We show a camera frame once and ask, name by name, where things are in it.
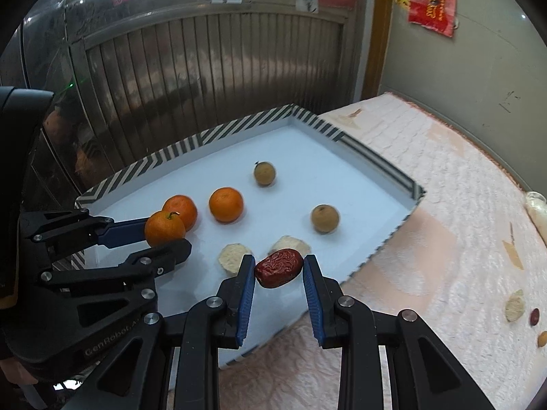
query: white wall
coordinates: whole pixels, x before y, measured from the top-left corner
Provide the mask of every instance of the white wall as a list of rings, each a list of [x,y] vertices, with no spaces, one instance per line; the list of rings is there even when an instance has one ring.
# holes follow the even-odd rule
[[[458,0],[452,39],[407,16],[394,6],[380,93],[459,125],[525,188],[547,193],[547,47],[523,10],[514,0]]]

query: blue gripper pad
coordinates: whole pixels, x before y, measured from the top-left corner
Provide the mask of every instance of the blue gripper pad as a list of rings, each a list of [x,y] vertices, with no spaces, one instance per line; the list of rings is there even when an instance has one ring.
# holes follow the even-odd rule
[[[249,271],[247,272],[243,294],[241,295],[239,303],[239,312],[237,313],[236,342],[239,346],[243,345],[243,340],[247,337],[247,328],[249,328],[249,317],[251,316],[251,305],[253,303],[255,285],[254,267],[256,262],[251,255],[245,255],[244,257],[250,257],[251,263],[249,264]]]
[[[323,328],[323,308],[319,301],[319,293],[313,280],[310,263],[307,258],[304,259],[304,290],[306,290],[306,299],[308,302],[308,310],[310,311],[311,326],[313,328],[313,336],[317,339],[319,346],[323,346],[325,340],[325,330]]]
[[[104,245],[106,248],[117,248],[141,242],[144,240],[144,225],[146,224],[146,220],[148,220],[148,217],[113,223],[98,235],[97,243]]]

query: tangerine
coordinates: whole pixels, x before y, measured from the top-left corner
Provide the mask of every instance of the tangerine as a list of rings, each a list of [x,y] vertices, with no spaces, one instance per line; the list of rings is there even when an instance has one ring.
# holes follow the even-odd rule
[[[198,208],[187,195],[174,195],[167,199],[162,210],[179,213],[187,232],[192,229],[198,219]]]
[[[219,222],[233,222],[243,212],[243,197],[233,188],[219,188],[209,198],[209,209]]]
[[[176,211],[158,211],[144,225],[144,237],[150,246],[183,239],[185,235],[184,222]]]

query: plastic bag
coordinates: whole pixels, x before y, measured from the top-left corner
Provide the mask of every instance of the plastic bag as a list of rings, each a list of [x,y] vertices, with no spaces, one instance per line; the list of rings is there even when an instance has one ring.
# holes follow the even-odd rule
[[[526,193],[524,207],[547,245],[547,202],[545,197],[534,191]]]

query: red date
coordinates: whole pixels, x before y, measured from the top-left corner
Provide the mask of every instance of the red date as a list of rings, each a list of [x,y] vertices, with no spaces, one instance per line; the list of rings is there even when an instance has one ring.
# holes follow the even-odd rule
[[[534,308],[530,313],[530,325],[535,327],[539,322],[539,309]]]
[[[302,271],[304,259],[291,248],[276,251],[254,267],[254,276],[264,288],[277,288],[293,280]]]

